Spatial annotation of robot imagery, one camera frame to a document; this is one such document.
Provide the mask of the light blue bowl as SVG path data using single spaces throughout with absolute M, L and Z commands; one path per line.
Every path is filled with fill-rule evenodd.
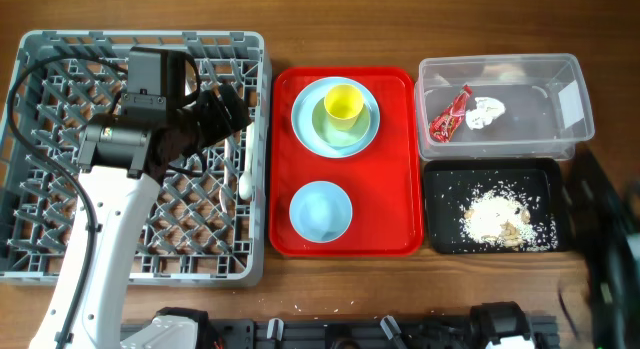
M 337 184 L 313 181 L 292 197 L 289 220 L 303 239 L 317 244 L 333 242 L 343 236 L 353 220 L 350 197 Z

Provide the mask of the white tissue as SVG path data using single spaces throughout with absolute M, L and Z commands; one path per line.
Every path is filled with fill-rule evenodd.
M 476 107 L 466 113 L 465 122 L 471 130 L 479 130 L 495 121 L 506 112 L 506 106 L 498 99 L 476 97 Z

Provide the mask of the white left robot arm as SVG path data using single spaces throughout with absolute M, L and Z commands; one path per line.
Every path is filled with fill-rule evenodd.
M 39 150 L 33 153 L 78 194 L 73 228 L 48 312 L 33 348 L 117 348 L 130 271 L 139 236 L 164 177 L 180 157 L 197 156 L 206 174 L 206 147 L 250 123 L 248 108 L 229 85 L 217 92 L 186 90 L 193 56 L 134 47 L 125 89 L 80 135 L 74 175 Z

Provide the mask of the food scraps rice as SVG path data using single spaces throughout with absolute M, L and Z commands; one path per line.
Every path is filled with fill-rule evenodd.
M 459 205 L 462 240 L 483 250 L 547 252 L 559 246 L 556 221 L 544 196 L 527 193 L 517 181 L 477 184 Z

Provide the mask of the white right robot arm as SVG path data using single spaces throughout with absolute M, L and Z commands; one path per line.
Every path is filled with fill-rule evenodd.
M 620 197 L 590 149 L 577 152 L 560 198 L 552 201 L 564 215 L 568 247 L 587 267 L 587 306 L 596 348 L 639 346 L 639 218 L 632 201 L 639 183 Z

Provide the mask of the yellow plastic cup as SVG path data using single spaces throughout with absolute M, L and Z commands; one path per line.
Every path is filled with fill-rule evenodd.
M 333 86 L 324 97 L 330 124 L 337 130 L 350 130 L 364 107 L 361 90 L 351 84 Z

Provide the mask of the white plastic spoon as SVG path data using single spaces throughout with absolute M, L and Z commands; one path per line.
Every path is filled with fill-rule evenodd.
M 244 158 L 244 171 L 239 178 L 238 191 L 239 196 L 243 200 L 250 200 L 253 194 L 252 184 L 252 160 L 253 160 L 253 148 L 254 148 L 254 124 L 251 123 L 246 128 L 245 138 L 245 158 Z

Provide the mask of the red snack wrapper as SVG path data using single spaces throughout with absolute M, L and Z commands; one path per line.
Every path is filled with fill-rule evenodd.
M 451 141 L 466 116 L 466 104 L 473 91 L 465 84 L 452 103 L 429 124 L 429 134 L 440 143 Z

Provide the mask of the large light blue plate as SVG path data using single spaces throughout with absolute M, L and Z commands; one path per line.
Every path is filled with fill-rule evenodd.
M 312 113 L 316 104 L 320 100 L 324 101 L 328 91 L 339 84 L 351 84 L 361 90 L 371 119 L 369 131 L 364 138 L 347 147 L 329 146 L 319 138 L 312 125 Z M 306 149 L 322 157 L 341 159 L 363 151 L 374 140 L 380 127 L 380 109 L 373 94 L 362 84 L 345 77 L 326 77 L 307 85 L 298 94 L 292 105 L 291 124 L 297 139 Z

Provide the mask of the white plastic fork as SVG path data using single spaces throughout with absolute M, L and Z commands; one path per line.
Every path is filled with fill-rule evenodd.
M 231 163 L 232 145 L 231 140 L 227 138 L 224 141 L 224 157 L 223 157 L 223 184 L 219 190 L 219 201 L 223 213 L 228 212 L 228 192 L 230 190 L 229 182 L 231 172 L 229 170 L 229 164 Z

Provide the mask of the small green plate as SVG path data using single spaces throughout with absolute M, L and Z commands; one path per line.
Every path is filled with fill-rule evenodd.
M 320 100 L 312 113 L 312 125 L 319 138 L 331 147 L 347 147 L 356 144 L 369 131 L 371 125 L 367 105 L 363 106 L 355 124 L 346 131 L 336 129 L 329 119 L 324 101 Z

